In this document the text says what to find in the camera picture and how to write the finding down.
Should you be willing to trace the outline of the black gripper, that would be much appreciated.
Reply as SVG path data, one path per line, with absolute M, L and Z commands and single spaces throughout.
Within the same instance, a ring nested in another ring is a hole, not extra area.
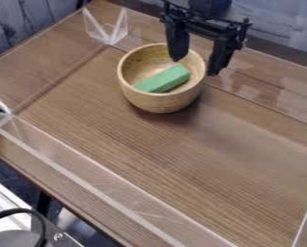
M 214 40 L 208 76 L 218 76 L 228 66 L 234 52 L 247 41 L 251 22 L 232 13 L 234 0 L 163 0 L 170 56 L 175 62 L 188 53 L 190 33 Z

